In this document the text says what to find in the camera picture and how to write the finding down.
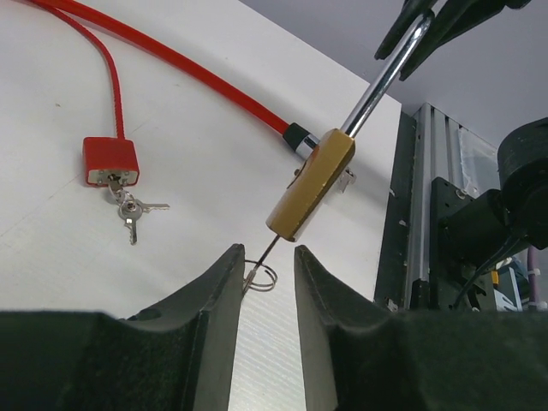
chrome rod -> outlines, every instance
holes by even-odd
[[[341,130],[352,138],[358,134],[378,104],[378,101],[384,96],[392,81],[402,70],[405,62],[411,57],[419,42],[422,40],[426,31],[432,24],[434,14],[429,11],[419,16],[411,27],[403,35],[400,42],[392,52],[388,62],[383,70],[377,76],[375,81],[369,85],[366,92],[361,96],[360,101],[354,107],[350,116],[346,119]]]

red cable lock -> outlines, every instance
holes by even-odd
[[[30,0],[38,5],[46,5],[60,9],[71,15],[76,15],[81,19],[87,20],[96,24],[105,30],[108,30],[127,41],[138,45],[147,50],[152,55],[166,61],[167,63],[177,67],[178,69],[192,75],[195,79],[207,84],[213,90],[223,94],[224,97],[238,104],[242,109],[248,111],[258,117],[262,122],[274,128],[278,133],[283,132],[288,128],[288,123],[282,118],[268,110],[257,100],[249,97],[244,92],[213,74],[211,71],[201,67],[198,63],[193,62],[189,58],[176,52],[170,47],[163,45],[159,41],[147,36],[146,34],[135,30],[134,28],[124,24],[108,15],[105,15],[96,9],[87,7],[84,4],[74,0]]]
[[[112,92],[114,95],[114,114],[116,138],[86,137],[83,142],[82,156],[86,170],[86,183],[92,186],[106,186],[110,178],[116,178],[123,186],[133,186],[139,180],[139,164],[133,141],[126,140],[123,127],[122,92],[116,65],[106,46],[92,32],[78,21],[46,4],[36,2],[39,7],[69,24],[95,45],[103,55],[109,69]]]

silver key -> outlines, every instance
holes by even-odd
[[[135,199],[125,200],[120,204],[120,217],[124,219],[124,226],[129,228],[129,242],[132,246],[137,243],[137,220],[143,215],[143,208]]]
[[[135,200],[135,202],[140,206],[142,211],[151,212],[152,210],[169,210],[169,204],[162,203],[143,203],[141,200]]]

white wall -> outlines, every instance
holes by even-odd
[[[371,81],[373,55],[403,0],[242,0]],[[389,94],[412,114],[429,102],[494,146],[548,116],[548,2],[505,10],[436,51]]]

